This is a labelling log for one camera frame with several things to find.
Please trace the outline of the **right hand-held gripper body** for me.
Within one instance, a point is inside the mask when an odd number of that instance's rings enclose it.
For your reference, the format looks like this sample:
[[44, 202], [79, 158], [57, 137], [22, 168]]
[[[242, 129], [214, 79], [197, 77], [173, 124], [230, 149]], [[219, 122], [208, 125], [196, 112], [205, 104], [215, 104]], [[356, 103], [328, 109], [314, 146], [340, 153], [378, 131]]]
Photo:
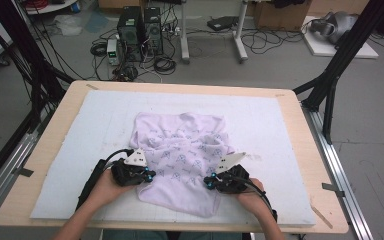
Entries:
[[225, 155], [220, 159], [215, 171], [215, 188], [220, 193], [237, 194], [246, 189], [245, 182], [249, 180], [249, 173], [240, 164], [245, 156], [242, 152]]

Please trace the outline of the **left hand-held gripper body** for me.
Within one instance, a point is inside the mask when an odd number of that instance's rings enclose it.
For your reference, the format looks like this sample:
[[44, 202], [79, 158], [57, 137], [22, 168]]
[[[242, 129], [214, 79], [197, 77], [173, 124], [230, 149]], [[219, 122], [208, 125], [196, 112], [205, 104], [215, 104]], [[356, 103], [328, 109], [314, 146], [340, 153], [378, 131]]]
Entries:
[[147, 167], [147, 161], [142, 149], [122, 149], [127, 157], [114, 161], [111, 172], [115, 182], [119, 186], [139, 185], [145, 181], [146, 174], [143, 172]]

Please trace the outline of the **lilac patterned towel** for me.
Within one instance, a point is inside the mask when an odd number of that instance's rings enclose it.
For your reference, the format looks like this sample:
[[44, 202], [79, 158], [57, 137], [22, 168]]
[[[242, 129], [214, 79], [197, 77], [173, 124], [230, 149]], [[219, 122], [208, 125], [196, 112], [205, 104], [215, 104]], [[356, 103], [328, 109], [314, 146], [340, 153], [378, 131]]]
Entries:
[[222, 117], [140, 113], [130, 146], [143, 149], [156, 172], [150, 184], [137, 188], [141, 201], [204, 218], [216, 214], [220, 196], [207, 189], [204, 178], [234, 151]]

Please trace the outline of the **person's left hand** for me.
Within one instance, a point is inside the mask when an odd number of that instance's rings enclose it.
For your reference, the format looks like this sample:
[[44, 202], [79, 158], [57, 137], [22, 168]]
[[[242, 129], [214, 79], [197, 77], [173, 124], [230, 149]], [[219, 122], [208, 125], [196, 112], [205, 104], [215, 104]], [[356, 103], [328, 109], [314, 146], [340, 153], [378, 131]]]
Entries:
[[134, 186], [119, 186], [114, 181], [112, 172], [105, 170], [91, 191], [88, 201], [93, 206], [100, 208], [115, 201], [119, 196], [132, 189], [134, 189]]

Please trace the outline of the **person's right hand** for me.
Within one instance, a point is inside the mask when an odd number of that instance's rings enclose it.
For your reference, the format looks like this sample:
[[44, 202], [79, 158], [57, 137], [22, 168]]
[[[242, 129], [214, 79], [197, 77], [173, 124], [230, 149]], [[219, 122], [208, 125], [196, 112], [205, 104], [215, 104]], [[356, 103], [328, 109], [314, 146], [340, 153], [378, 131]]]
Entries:
[[270, 210], [262, 198], [253, 190], [236, 195], [238, 202], [255, 216], [270, 216]]

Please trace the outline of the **person's teal trousers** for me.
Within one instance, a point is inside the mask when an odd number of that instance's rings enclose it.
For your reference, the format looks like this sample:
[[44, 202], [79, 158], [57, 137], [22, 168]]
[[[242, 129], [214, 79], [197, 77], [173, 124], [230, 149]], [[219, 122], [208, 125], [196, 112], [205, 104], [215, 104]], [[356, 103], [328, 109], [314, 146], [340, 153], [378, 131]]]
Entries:
[[243, 240], [237, 232], [179, 232], [148, 230], [104, 230], [102, 240]]

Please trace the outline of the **white foam mat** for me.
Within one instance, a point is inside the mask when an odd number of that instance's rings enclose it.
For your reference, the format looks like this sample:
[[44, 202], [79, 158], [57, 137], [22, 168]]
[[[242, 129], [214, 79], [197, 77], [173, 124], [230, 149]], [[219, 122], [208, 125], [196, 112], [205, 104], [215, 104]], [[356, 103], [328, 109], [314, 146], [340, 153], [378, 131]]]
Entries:
[[[69, 218], [97, 162], [104, 158], [116, 160], [121, 149], [132, 148], [134, 120], [140, 113], [222, 117], [234, 148], [232, 153], [246, 154], [241, 164], [251, 177], [263, 182], [278, 213], [279, 225], [315, 224], [279, 99], [104, 90], [92, 90], [86, 95], [46, 174], [32, 218]], [[98, 219], [211, 224], [251, 224], [255, 220], [234, 198], [215, 190], [220, 196], [218, 210], [214, 216], [204, 218], [143, 202], [137, 188], [104, 208]]]

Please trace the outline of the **grey tape piece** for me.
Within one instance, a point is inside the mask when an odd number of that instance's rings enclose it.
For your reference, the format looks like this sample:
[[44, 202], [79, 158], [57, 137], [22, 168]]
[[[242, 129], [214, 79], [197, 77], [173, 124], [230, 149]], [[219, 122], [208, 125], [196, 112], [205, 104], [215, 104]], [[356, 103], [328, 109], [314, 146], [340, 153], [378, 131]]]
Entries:
[[340, 190], [336, 185], [328, 184], [328, 183], [323, 183], [322, 184], [322, 188], [324, 190], [328, 190], [328, 191], [334, 192], [338, 198], [345, 196], [345, 192], [343, 190]]

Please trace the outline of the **dark tape piece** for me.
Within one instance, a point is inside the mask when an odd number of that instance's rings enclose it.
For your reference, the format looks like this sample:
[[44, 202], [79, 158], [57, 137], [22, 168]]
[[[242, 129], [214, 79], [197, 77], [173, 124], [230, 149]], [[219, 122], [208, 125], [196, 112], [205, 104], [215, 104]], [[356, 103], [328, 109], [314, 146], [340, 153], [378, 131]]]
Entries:
[[33, 174], [33, 171], [30, 169], [26, 169], [24, 167], [16, 168], [13, 173], [15, 175], [21, 175], [25, 177], [30, 177]]

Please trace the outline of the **white power supply unit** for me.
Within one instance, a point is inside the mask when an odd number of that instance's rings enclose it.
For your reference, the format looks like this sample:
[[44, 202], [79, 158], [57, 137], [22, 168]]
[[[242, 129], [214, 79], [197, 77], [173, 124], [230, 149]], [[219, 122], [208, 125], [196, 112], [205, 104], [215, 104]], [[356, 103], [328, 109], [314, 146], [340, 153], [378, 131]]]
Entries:
[[120, 63], [120, 53], [118, 49], [118, 41], [116, 39], [109, 39], [107, 41], [107, 57], [109, 64], [116, 66]]

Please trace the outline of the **large black computer tower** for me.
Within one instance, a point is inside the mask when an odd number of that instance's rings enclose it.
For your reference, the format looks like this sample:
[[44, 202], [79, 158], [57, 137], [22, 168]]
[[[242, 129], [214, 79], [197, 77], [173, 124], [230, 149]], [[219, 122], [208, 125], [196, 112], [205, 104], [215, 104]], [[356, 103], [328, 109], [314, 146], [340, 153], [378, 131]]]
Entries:
[[139, 6], [125, 6], [122, 9], [117, 31], [126, 60], [128, 62], [140, 62], [142, 60], [140, 48], [145, 37], [144, 23]]

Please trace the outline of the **slim black computer tower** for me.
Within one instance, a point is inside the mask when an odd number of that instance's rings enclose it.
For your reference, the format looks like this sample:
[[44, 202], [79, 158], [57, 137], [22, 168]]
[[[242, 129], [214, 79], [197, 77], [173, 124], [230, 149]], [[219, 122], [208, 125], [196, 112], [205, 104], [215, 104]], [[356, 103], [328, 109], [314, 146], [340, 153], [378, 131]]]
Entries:
[[161, 14], [159, 7], [144, 9], [144, 23], [146, 30], [145, 46], [153, 55], [163, 54], [163, 40], [161, 30]]

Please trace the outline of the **flat black device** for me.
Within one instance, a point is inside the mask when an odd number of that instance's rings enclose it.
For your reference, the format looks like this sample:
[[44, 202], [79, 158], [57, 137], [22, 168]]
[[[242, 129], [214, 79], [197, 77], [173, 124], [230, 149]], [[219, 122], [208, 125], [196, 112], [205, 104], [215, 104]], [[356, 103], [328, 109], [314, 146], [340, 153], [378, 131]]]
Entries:
[[230, 29], [238, 23], [236, 16], [224, 16], [216, 19], [209, 20], [207, 26], [214, 31], [221, 31]]

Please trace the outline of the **white floor board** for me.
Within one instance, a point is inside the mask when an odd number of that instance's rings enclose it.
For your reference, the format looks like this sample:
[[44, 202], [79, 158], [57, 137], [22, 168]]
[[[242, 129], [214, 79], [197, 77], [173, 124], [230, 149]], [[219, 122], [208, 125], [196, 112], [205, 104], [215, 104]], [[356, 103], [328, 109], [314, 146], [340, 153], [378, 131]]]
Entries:
[[[310, 52], [314, 56], [320, 57], [333, 57], [336, 54], [334, 46], [319, 33], [313, 33], [309, 30], [310, 22], [314, 19], [313, 16], [306, 16], [302, 33], [304, 34], [305, 43], [307, 44]], [[367, 43], [364, 43], [356, 54], [359, 59], [377, 59], [378, 53], [372, 49]]]

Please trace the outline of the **clear plastic sheet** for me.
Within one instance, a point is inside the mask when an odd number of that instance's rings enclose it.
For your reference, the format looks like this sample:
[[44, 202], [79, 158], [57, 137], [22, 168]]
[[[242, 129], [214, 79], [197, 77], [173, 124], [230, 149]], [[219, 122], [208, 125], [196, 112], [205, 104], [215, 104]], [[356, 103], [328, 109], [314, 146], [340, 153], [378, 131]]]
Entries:
[[57, 15], [54, 22], [63, 36], [77, 36], [82, 31], [81, 19], [73, 15]]

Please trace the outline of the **brown cardboard box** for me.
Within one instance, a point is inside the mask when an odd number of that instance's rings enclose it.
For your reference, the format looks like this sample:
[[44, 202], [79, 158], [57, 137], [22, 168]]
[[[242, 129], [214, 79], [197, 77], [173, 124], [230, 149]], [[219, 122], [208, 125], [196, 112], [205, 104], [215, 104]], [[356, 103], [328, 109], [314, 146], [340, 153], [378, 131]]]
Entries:
[[254, 11], [254, 23], [257, 29], [299, 31], [304, 23], [312, 0], [301, 4], [290, 4], [276, 8], [270, 2], [260, 2]]

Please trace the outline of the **round white table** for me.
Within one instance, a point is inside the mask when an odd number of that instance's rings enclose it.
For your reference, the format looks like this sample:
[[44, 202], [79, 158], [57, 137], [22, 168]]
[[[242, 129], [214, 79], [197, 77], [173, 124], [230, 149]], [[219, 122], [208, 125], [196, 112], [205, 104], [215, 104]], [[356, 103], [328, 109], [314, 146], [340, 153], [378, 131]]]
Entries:
[[44, 13], [62, 10], [77, 3], [78, 3], [78, 0], [65, 0], [63, 4], [48, 4], [46, 7], [42, 9], [27, 9], [26, 11], [28, 15], [44, 14]]

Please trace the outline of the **grey headset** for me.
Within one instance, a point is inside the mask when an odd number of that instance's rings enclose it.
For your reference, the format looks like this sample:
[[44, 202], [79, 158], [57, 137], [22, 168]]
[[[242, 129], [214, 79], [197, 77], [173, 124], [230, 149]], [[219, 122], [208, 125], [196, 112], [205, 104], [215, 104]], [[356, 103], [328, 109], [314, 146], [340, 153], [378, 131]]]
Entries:
[[348, 14], [344, 11], [329, 12], [324, 17], [313, 19], [309, 29], [311, 32], [317, 32], [326, 38], [331, 44], [336, 45], [352, 29], [357, 19], [357, 15]]

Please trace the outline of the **aluminium rail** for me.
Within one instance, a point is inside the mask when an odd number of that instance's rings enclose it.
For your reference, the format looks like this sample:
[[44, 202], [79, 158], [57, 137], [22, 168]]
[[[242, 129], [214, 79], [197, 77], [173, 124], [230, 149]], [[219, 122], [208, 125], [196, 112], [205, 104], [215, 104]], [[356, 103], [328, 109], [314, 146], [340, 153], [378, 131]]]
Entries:
[[37, 141], [38, 135], [36, 133], [25, 134], [16, 141], [14, 147], [9, 148], [7, 155], [3, 157], [4, 162], [0, 167], [0, 202], [4, 199], [4, 195], [10, 191], [20, 173], [24, 173], [25, 162]]
[[345, 192], [344, 197], [338, 198], [345, 214], [346, 222], [351, 227], [357, 240], [374, 240], [371, 230], [358, 204], [351, 184], [343, 169], [340, 158], [334, 148], [322, 133], [323, 118], [318, 112], [312, 112], [302, 108], [307, 124], [313, 134], [313, 138], [319, 149], [322, 160], [325, 164], [331, 183]]

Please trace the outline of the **white desk frame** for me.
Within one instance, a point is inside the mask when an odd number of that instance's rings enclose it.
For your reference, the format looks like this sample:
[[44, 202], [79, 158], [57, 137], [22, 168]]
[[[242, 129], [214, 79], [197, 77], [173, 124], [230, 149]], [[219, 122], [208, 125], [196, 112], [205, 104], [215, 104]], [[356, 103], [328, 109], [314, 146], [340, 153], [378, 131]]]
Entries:
[[[186, 33], [186, 29], [187, 29], [186, 7], [190, 1], [191, 0], [181, 0], [181, 33], [180, 33], [181, 59], [186, 64], [190, 63], [189, 46], [188, 46], [188, 39], [187, 39], [187, 33]], [[244, 25], [245, 16], [246, 16], [246, 11], [248, 8], [248, 1], [249, 0], [239, 0], [240, 10], [239, 10], [239, 16], [238, 16], [238, 24], [236, 29], [232, 31], [232, 38], [238, 50], [240, 64], [244, 63], [248, 59], [247, 52], [241, 40], [242, 29]]]

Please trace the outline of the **black metal frame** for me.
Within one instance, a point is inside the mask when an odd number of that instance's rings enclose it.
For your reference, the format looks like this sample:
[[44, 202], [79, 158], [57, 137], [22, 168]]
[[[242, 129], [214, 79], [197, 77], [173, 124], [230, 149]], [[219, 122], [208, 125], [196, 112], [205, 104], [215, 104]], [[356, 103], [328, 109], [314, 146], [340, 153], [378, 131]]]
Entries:
[[328, 144], [332, 143], [331, 126], [337, 83], [383, 19], [384, 0], [369, 0], [325, 70], [318, 77], [294, 89], [296, 95], [311, 89], [309, 96], [302, 101], [302, 105], [310, 112], [318, 112], [320, 104], [325, 101], [322, 136]]
[[31, 110], [0, 151], [0, 169], [6, 162], [4, 157], [21, 137], [40, 124], [40, 114], [47, 104], [57, 104], [66, 91], [59, 80], [71, 84], [75, 79], [54, 67], [45, 59], [31, 35], [25, 20], [12, 0], [0, 0], [0, 23], [19, 50], [21, 58], [9, 47], [0, 35], [0, 45], [15, 63], [23, 80], [31, 86]]

